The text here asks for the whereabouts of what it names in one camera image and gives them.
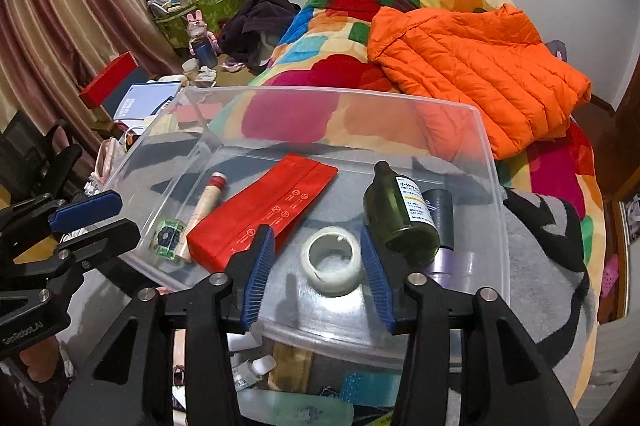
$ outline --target pink slipper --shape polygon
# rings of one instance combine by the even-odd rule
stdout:
[[[620,272],[618,269],[618,256],[614,254],[607,265],[604,267],[604,272],[602,273],[602,285],[600,286],[600,297],[606,298],[609,296],[611,289],[618,281],[620,277]]]

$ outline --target red box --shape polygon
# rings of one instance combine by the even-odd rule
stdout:
[[[97,108],[137,68],[138,63],[133,55],[130,52],[124,53],[107,65],[78,96],[89,110]]]
[[[288,154],[257,181],[213,210],[187,234],[191,257],[209,272],[249,249],[256,229],[271,226],[276,249],[300,215],[338,173],[338,168]]]

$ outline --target blue gripper pad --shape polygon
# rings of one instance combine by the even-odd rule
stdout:
[[[68,233],[112,216],[122,209],[122,198],[113,190],[105,191],[75,204],[62,206],[49,217],[52,232]]]

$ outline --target bottle label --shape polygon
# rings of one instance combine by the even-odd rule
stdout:
[[[244,390],[245,388],[248,388],[250,386],[253,386],[255,383],[251,382],[247,379],[245,379],[244,377],[242,377],[240,374],[234,374],[234,385],[236,387],[236,392],[239,392],[240,390]]]
[[[412,222],[424,222],[430,226],[434,226],[431,213],[427,208],[427,203],[422,198],[422,193],[418,184],[406,177],[396,177],[400,193],[402,193],[402,200],[404,200],[404,206],[407,213],[409,213],[409,220]]]

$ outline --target striped curtain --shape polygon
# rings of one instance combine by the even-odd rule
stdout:
[[[87,170],[100,138],[78,92],[126,51],[153,74],[180,71],[145,0],[0,0],[0,130],[16,110],[43,132],[63,117]]]

